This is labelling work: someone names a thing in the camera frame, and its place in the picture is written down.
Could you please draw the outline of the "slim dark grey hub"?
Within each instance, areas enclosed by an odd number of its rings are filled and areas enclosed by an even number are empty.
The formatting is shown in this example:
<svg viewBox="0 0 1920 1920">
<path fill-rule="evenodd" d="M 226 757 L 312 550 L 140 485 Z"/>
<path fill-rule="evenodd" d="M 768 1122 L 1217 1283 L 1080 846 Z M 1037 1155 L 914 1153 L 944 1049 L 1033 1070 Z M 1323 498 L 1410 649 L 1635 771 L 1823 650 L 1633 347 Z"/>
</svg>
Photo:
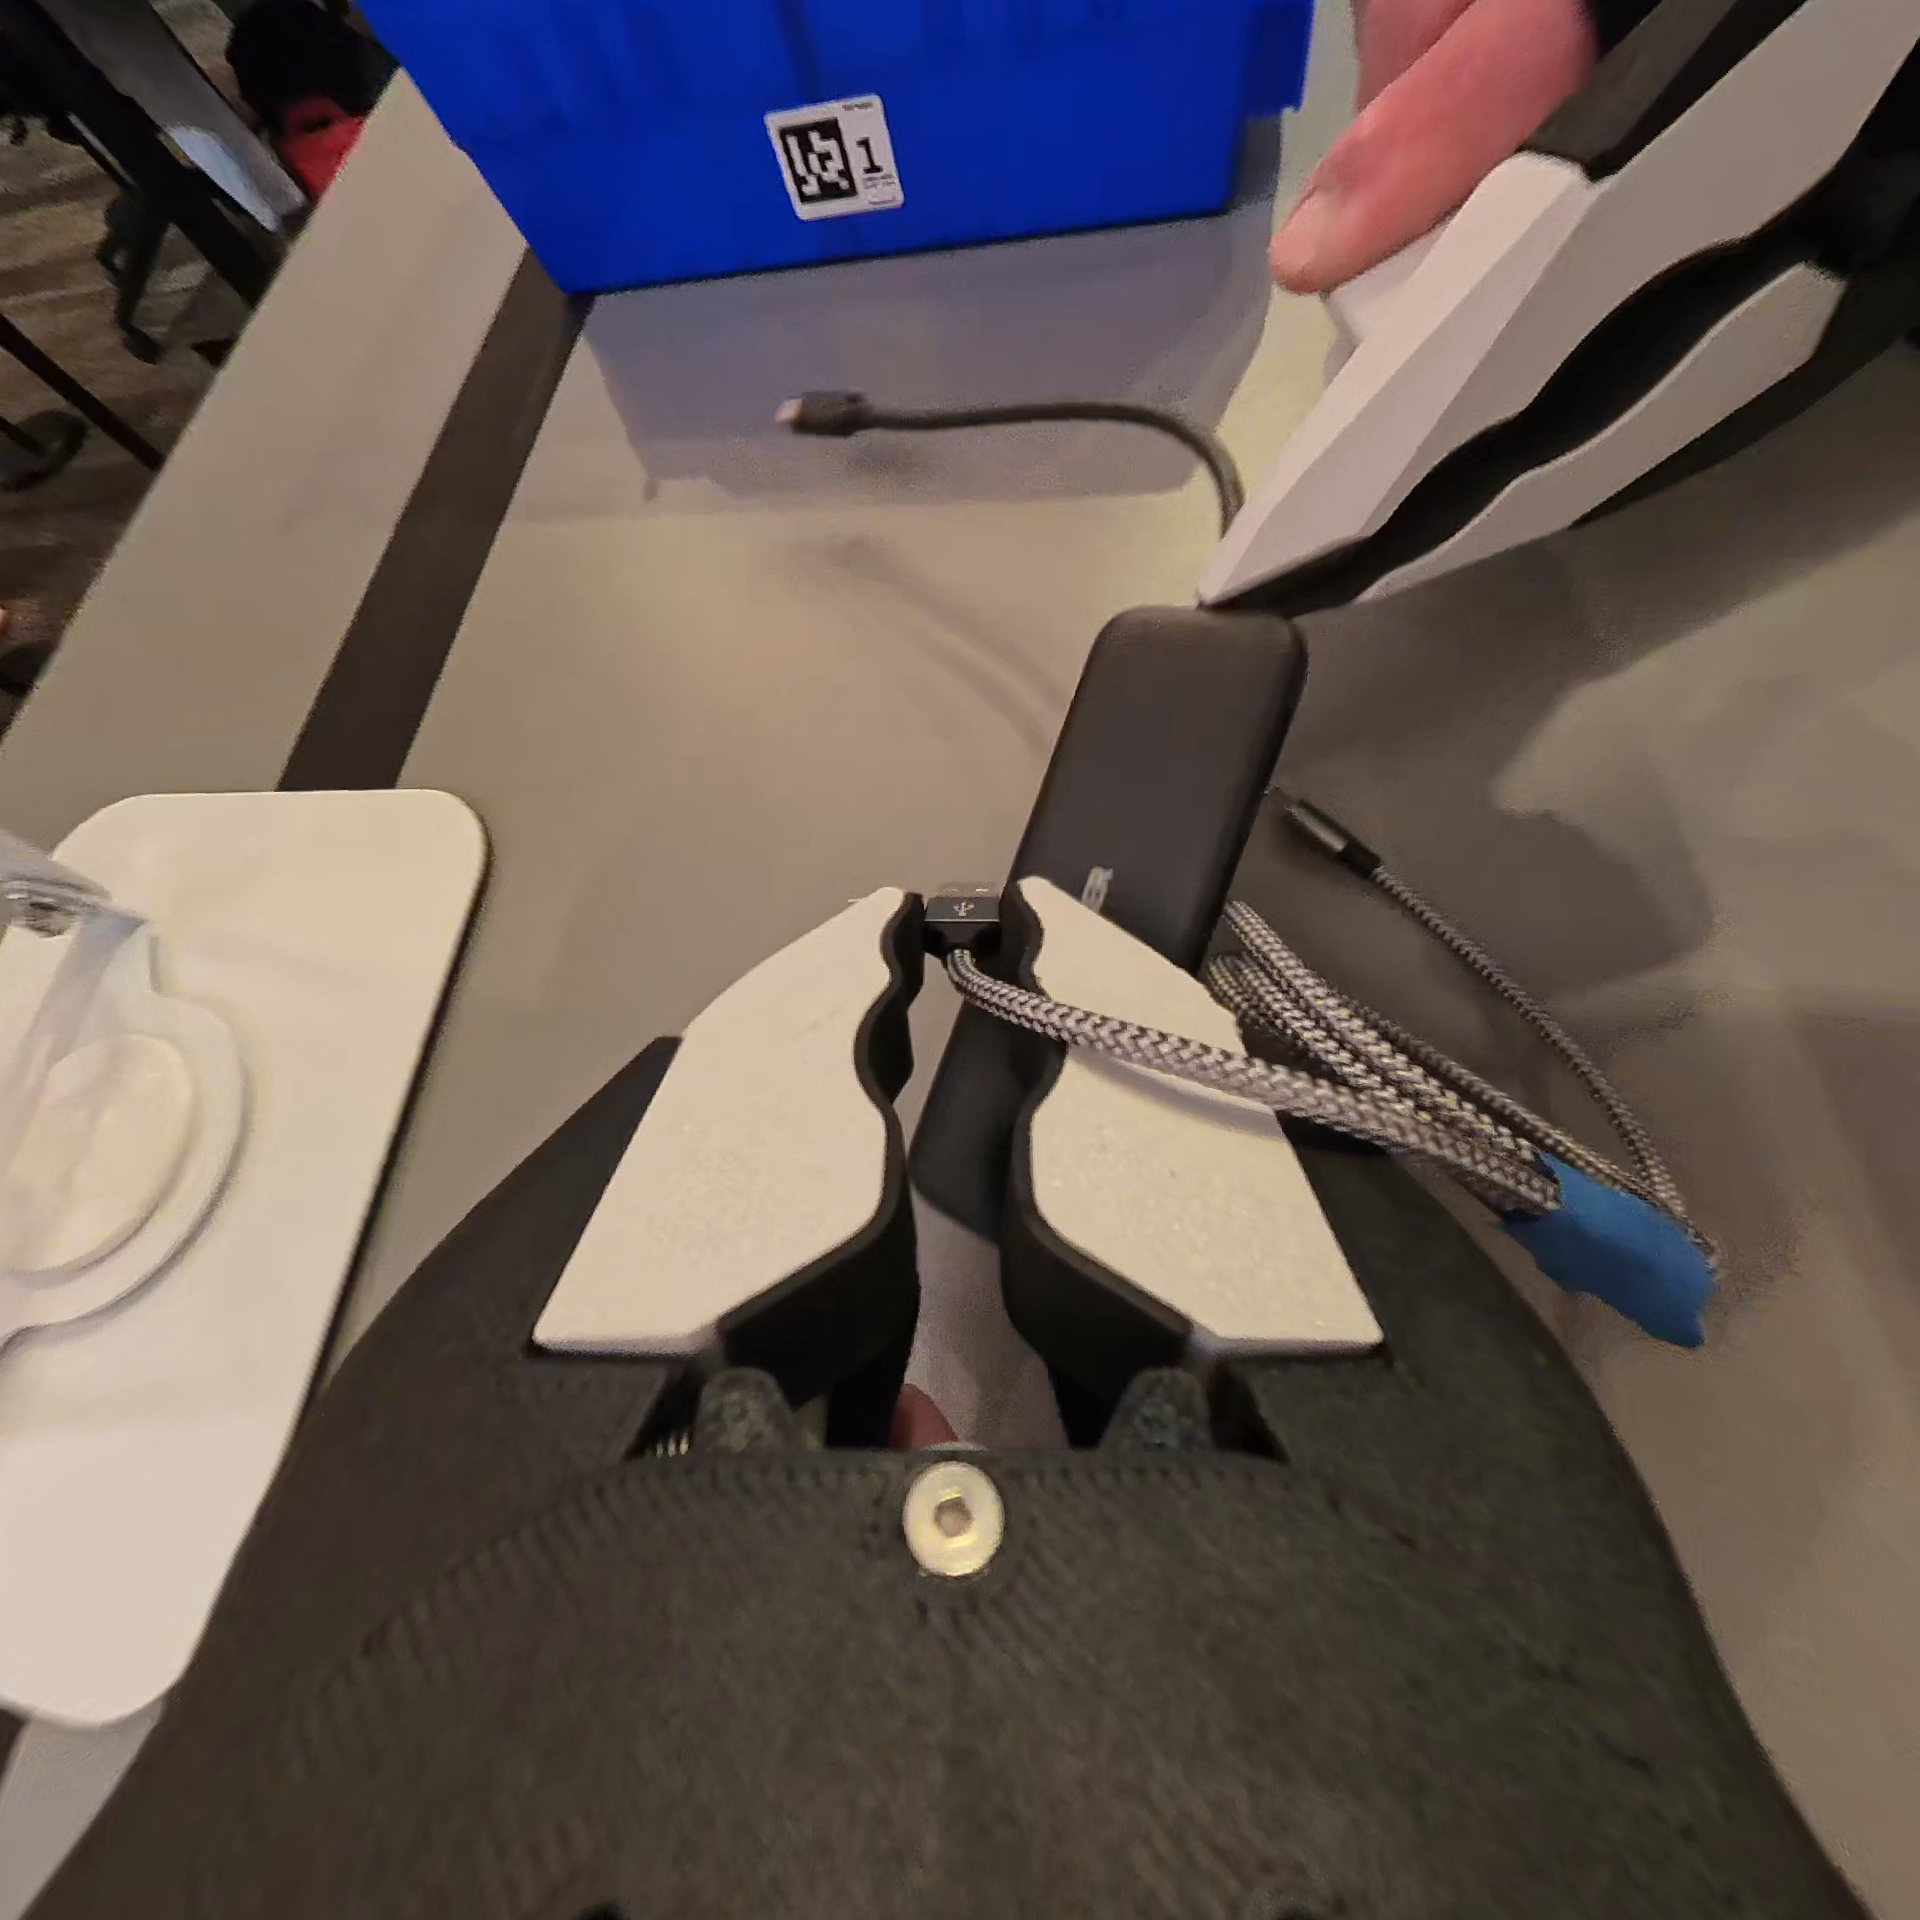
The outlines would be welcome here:
<svg viewBox="0 0 1920 1920">
<path fill-rule="evenodd" d="M 1096 637 L 1009 881 L 987 971 L 1013 975 L 1017 879 L 1073 898 L 1103 873 L 1098 912 L 1194 971 L 1217 931 L 1307 677 L 1304 637 L 1263 613 L 1136 607 Z M 1000 1231 L 1020 1070 L 1033 1039 L 980 1011 L 956 1019 L 909 1149 L 922 1200 Z"/>
</svg>

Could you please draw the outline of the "red bag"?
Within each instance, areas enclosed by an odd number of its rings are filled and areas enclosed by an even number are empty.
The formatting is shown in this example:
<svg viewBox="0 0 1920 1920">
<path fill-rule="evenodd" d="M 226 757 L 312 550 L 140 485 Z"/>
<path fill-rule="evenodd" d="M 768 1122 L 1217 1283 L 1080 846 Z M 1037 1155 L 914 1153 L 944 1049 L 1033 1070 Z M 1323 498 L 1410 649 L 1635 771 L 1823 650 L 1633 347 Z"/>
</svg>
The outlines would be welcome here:
<svg viewBox="0 0 1920 1920">
<path fill-rule="evenodd" d="M 277 109 L 272 145 L 306 201 L 317 203 L 329 191 L 367 121 L 369 109 L 347 107 L 325 93 L 306 93 Z"/>
</svg>

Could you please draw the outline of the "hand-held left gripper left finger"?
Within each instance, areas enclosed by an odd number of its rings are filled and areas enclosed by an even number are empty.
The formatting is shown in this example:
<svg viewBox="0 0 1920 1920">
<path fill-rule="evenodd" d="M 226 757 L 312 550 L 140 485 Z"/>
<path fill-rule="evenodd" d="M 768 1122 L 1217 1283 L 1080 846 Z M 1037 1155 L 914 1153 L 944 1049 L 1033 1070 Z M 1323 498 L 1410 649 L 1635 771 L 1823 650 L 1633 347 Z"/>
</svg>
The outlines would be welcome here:
<svg viewBox="0 0 1920 1920">
<path fill-rule="evenodd" d="M 682 1032 L 560 1279 L 544 1352 L 844 1383 L 909 1343 L 909 894 L 763 958 Z"/>
</svg>

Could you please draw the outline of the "blue plastic bin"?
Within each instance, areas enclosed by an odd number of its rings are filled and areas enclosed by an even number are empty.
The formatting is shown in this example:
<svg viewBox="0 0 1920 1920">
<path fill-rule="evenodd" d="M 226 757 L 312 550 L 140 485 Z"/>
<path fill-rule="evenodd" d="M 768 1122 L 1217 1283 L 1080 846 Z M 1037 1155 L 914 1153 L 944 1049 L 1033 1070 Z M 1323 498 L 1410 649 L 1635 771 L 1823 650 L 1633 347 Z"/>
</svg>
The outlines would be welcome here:
<svg viewBox="0 0 1920 1920">
<path fill-rule="evenodd" d="M 1210 217 L 1292 2 L 363 3 L 572 295 Z"/>
</svg>

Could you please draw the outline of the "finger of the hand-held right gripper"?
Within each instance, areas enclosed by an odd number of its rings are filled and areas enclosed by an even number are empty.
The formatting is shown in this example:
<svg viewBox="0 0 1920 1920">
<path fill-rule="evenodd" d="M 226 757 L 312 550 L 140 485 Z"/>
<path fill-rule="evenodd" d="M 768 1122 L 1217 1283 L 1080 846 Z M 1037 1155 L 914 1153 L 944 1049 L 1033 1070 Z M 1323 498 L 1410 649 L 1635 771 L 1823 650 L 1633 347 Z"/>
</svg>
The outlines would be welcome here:
<svg viewBox="0 0 1920 1920">
<path fill-rule="evenodd" d="M 1842 299 L 1842 280 L 1792 265 L 1741 299 L 1594 438 L 1508 482 L 1441 545 L 1389 571 L 1389 589 L 1450 575 L 1556 535 L 1609 503 L 1656 463 L 1703 438 L 1809 363 Z"/>
<path fill-rule="evenodd" d="M 1792 265 L 1842 280 L 1804 367 L 1583 520 L 1714 467 L 1916 335 L 1916 2 L 1899 151 L 1832 171 L 1580 171 L 1539 133 L 1461 210 L 1331 297 L 1341 359 L 1202 573 L 1205 607 L 1341 607 L 1594 438 Z"/>
</svg>

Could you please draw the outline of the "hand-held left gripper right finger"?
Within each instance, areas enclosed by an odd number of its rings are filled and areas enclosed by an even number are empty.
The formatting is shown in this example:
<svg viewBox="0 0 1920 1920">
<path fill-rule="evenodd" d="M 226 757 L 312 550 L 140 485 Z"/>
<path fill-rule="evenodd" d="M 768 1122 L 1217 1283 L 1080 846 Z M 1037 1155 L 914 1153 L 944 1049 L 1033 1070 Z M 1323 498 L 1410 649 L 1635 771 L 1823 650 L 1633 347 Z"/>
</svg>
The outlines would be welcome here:
<svg viewBox="0 0 1920 1920">
<path fill-rule="evenodd" d="M 1277 1115 L 1167 1066 L 1248 1064 L 1195 975 L 1049 879 L 1015 886 L 1015 1009 L 1057 1047 L 1013 1127 L 1015 1327 L 1055 1367 L 1341 1359 L 1384 1330 Z"/>
</svg>

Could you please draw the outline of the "braided cable blue tape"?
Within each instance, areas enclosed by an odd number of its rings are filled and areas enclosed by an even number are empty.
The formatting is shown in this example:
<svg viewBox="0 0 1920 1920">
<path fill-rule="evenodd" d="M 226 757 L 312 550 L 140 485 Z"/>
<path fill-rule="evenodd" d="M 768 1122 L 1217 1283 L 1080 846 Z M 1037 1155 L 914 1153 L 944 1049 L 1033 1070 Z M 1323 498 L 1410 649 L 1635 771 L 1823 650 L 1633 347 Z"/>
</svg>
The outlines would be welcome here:
<svg viewBox="0 0 1920 1920">
<path fill-rule="evenodd" d="M 1202 986 L 1242 1032 L 1277 1041 L 1277 1063 L 1140 1019 L 1099 1015 L 992 973 L 991 960 L 1010 953 L 995 889 L 938 894 L 927 923 L 928 953 L 964 1002 L 1031 1038 L 1170 1083 L 1247 1097 L 1276 1118 L 1306 1119 L 1444 1169 L 1500 1215 L 1504 1231 L 1561 1291 L 1608 1304 L 1671 1347 L 1698 1347 L 1719 1256 L 1619 1085 L 1540 1001 L 1354 827 L 1290 793 L 1280 793 L 1280 816 L 1316 854 L 1389 898 L 1524 1022 L 1605 1115 L 1624 1160 L 1576 1139 L 1441 1047 L 1337 990 L 1240 898 L 1227 899 L 1220 918 L 1231 949 L 1205 961 Z"/>
</svg>

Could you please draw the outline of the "person's right hand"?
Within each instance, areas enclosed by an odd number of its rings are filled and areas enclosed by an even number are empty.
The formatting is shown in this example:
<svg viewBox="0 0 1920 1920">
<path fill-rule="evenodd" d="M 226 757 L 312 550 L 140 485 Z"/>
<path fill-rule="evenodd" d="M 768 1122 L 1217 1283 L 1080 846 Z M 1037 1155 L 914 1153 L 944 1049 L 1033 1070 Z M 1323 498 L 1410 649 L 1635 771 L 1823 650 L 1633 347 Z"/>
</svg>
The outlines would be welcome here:
<svg viewBox="0 0 1920 1920">
<path fill-rule="evenodd" d="M 1276 282 L 1299 297 L 1420 242 L 1599 61 L 1580 2 L 1364 2 L 1354 27 L 1354 121 L 1269 249 Z"/>
</svg>

